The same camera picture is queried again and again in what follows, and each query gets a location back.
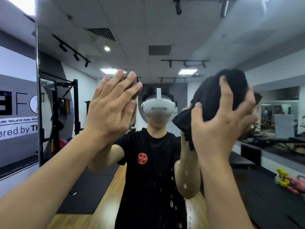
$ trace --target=red logo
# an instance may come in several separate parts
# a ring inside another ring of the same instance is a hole
[[[140,153],[138,155],[138,162],[140,165],[144,165],[147,162],[147,155],[145,153]]]

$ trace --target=black t-shirt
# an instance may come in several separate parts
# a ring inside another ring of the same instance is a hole
[[[177,190],[174,164],[181,141],[172,133],[154,138],[145,128],[125,134],[121,146],[127,162],[126,182],[115,229],[187,228],[185,200]]]

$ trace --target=black towel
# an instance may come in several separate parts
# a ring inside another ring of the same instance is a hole
[[[235,110],[245,99],[248,91],[248,83],[245,73],[239,69],[225,69],[215,76],[208,77],[196,90],[191,103],[193,107],[197,102],[202,104],[203,120],[213,119],[219,108],[220,86],[219,79],[225,75],[227,82],[233,92],[233,110]],[[191,133],[191,109],[182,111],[174,117],[172,122],[185,134],[185,140],[189,141],[189,147],[194,149]]]

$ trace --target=t-shirt sleeve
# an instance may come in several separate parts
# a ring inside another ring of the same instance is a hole
[[[114,145],[119,145],[124,150],[125,156],[118,161],[119,165],[125,165],[125,163],[128,161],[128,157],[130,156],[133,149],[133,134],[134,132],[130,131],[113,143]]]
[[[180,160],[181,154],[181,137],[175,137],[173,139],[173,163]]]

